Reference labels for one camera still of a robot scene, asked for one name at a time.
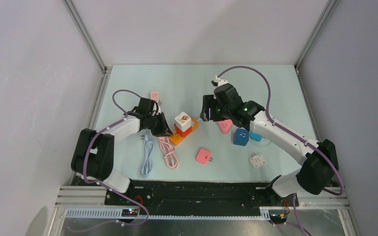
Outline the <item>orange power strip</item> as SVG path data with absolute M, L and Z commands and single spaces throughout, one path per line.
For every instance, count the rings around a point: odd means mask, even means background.
M 191 128 L 187 129 L 186 131 L 182 131 L 176 125 L 174 125 L 175 131 L 169 137 L 169 140 L 173 145 L 177 146 L 178 144 L 180 144 L 188 135 L 190 135 L 193 131 L 195 131 L 198 128 L 197 120 L 192 118 L 191 122 L 192 122 Z

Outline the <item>red cube socket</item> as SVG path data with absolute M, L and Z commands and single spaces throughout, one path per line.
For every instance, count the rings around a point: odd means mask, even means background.
M 189 128 L 187 128 L 185 131 L 181 130 L 177 124 L 174 124 L 174 127 L 175 127 L 175 131 L 177 132 L 177 134 L 182 137 L 182 138 L 185 138 L 187 135 L 189 135 L 191 132 L 192 132 L 192 126 L 190 126 Z

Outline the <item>white cube socket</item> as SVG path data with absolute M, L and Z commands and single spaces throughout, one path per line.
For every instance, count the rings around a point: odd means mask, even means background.
M 175 124 L 183 131 L 192 126 L 191 117 L 185 112 L 179 113 L 174 120 Z

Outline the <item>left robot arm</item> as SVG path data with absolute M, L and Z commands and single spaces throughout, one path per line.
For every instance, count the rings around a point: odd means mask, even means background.
M 80 134 L 71 161 L 71 169 L 88 182 L 99 183 L 117 191 L 117 199 L 124 205 L 135 200 L 131 180 L 114 167 L 115 143 L 149 130 L 153 136 L 167 137 L 172 132 L 158 102 L 141 98 L 137 106 L 125 112 L 121 119 L 100 131 L 85 128 Z

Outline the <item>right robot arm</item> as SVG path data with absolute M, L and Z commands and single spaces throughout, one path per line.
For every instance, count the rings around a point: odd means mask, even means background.
M 331 141 L 309 139 L 290 129 L 263 106 L 254 101 L 244 102 L 227 80 L 216 77 L 211 83 L 214 93 L 203 96 L 200 117 L 204 121 L 229 119 L 239 128 L 264 136 L 301 166 L 271 181 L 266 188 L 270 204 L 279 205 L 286 196 L 300 191 L 318 195 L 333 177 L 339 176 L 335 145 Z

